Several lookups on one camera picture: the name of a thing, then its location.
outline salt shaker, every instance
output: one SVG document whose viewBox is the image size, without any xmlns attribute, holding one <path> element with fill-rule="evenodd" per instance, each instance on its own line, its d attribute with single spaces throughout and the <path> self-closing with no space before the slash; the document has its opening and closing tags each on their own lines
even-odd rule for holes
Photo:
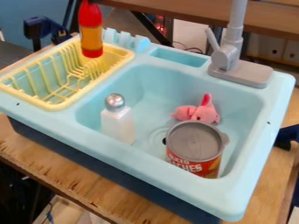
<svg viewBox="0 0 299 224">
<path fill-rule="evenodd" d="M 101 132 L 127 144 L 136 140 L 131 107 L 125 105 L 121 94 L 110 94 L 105 99 L 105 109 L 101 111 Z"/>
</svg>

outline yellow dish rack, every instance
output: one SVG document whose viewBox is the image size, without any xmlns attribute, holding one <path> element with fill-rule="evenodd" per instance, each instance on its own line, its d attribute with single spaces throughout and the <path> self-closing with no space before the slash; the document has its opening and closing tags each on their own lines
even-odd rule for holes
<svg viewBox="0 0 299 224">
<path fill-rule="evenodd" d="M 45 110 L 63 109 L 134 57 L 119 46 L 103 47 L 98 59 L 86 58 L 74 37 L 1 77 L 0 89 Z"/>
</svg>

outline tin can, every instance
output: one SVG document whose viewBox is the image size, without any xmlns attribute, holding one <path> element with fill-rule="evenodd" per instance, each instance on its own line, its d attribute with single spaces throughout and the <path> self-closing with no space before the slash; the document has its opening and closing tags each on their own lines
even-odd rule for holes
<svg viewBox="0 0 299 224">
<path fill-rule="evenodd" d="M 169 163 L 203 178 L 217 178 L 226 134 L 198 121 L 180 122 L 166 136 Z"/>
</svg>

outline wooden shelf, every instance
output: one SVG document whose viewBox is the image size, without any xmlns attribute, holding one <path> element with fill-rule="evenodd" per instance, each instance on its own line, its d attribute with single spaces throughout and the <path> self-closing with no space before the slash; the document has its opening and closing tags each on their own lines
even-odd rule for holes
<svg viewBox="0 0 299 224">
<path fill-rule="evenodd" d="M 100 0 L 100 3 L 131 11 L 218 26 L 226 26 L 231 5 L 230 0 L 184 0 L 175 3 L 173 0 Z M 299 21 L 299 7 L 249 1 L 245 31 L 299 40 L 299 26 L 296 25 L 296 21 Z"/>
</svg>

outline small compartment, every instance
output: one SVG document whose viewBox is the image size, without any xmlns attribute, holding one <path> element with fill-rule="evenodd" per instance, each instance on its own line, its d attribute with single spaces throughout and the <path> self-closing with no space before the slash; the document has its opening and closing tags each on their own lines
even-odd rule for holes
<svg viewBox="0 0 299 224">
<path fill-rule="evenodd" d="M 176 51 L 162 47 L 156 48 L 149 55 L 163 60 L 174 61 L 190 67 L 201 67 L 206 62 L 205 58 L 201 58 L 195 53 Z"/>
</svg>

